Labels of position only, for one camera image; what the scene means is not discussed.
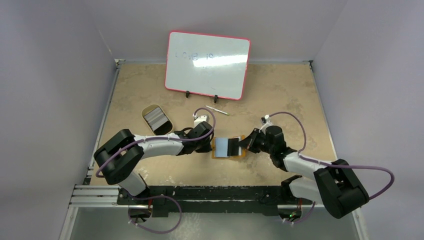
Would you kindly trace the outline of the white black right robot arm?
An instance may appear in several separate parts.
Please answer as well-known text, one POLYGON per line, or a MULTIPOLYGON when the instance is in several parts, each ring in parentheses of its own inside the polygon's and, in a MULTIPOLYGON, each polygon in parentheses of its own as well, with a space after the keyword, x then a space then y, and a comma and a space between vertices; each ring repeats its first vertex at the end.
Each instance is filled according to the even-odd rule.
POLYGON ((307 161, 290 148, 279 126, 255 128, 238 145, 252 153, 267 153, 273 165, 295 176, 282 182, 280 196, 288 204, 299 198, 322 204, 340 219, 369 202, 370 196, 347 161, 307 161))

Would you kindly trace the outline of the pink framed whiteboard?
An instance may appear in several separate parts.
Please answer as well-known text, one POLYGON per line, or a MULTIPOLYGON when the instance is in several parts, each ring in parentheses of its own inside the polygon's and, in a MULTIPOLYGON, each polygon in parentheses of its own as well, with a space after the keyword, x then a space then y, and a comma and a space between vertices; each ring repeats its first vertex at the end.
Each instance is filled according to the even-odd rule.
POLYGON ((171 91, 240 100, 251 41, 197 32, 168 35, 164 86, 171 91))

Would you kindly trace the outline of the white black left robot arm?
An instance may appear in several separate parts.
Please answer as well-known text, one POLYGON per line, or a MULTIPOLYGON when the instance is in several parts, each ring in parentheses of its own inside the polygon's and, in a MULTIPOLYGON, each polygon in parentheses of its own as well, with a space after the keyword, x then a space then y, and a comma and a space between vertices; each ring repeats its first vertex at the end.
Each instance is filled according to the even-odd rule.
POLYGON ((109 185, 119 185, 132 201, 142 205, 149 199, 149 188, 135 172, 138 162, 158 156, 208 153, 213 132, 213 126, 206 121, 157 136, 134 135, 129 129, 122 129, 94 152, 93 158, 99 166, 96 175, 104 177, 109 185))

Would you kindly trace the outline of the beige oval plastic tray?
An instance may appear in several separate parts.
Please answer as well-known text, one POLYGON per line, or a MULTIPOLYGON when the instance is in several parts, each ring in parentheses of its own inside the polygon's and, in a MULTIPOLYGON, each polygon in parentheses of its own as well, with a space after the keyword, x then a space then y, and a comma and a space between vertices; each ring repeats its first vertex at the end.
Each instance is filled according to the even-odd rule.
POLYGON ((167 135, 174 125, 158 104, 151 104, 141 111, 141 116, 155 136, 167 135))

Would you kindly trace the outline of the white marker pen green cap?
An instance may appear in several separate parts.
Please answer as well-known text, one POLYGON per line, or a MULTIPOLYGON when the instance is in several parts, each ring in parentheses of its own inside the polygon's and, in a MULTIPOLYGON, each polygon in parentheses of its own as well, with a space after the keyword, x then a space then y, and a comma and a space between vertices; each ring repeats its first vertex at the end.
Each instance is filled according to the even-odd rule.
POLYGON ((209 106, 209 105, 205 105, 205 107, 206 107, 206 108, 208 108, 208 109, 210 109, 210 110, 213 110, 213 111, 215 111, 215 112, 218 112, 218 113, 221 113, 221 114, 223 114, 223 115, 226 115, 226 116, 229 116, 229 115, 230 115, 229 113, 227 113, 227 112, 225 112, 225 111, 223 111, 223 110, 219 110, 219 109, 214 108, 214 107, 209 106))

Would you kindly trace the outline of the yellow leather card holder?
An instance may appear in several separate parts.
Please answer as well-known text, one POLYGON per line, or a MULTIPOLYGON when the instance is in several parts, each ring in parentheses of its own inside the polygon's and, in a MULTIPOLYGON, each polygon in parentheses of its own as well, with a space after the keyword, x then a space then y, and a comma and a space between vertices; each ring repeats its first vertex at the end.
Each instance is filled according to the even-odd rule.
POLYGON ((236 137, 214 137, 211 142, 212 159, 239 159, 246 156, 246 150, 239 146, 244 135, 236 137))

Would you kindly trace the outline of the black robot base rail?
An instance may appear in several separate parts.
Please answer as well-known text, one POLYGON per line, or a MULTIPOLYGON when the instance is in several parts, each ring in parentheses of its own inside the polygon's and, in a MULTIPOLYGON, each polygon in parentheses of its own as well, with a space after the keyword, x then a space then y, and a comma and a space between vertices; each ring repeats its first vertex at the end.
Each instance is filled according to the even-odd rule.
POLYGON ((153 217, 170 213, 262 214, 287 217, 291 211, 309 206, 311 200, 296 198, 281 185, 259 186, 173 186, 151 185, 136 197, 119 189, 117 204, 145 206, 153 217))

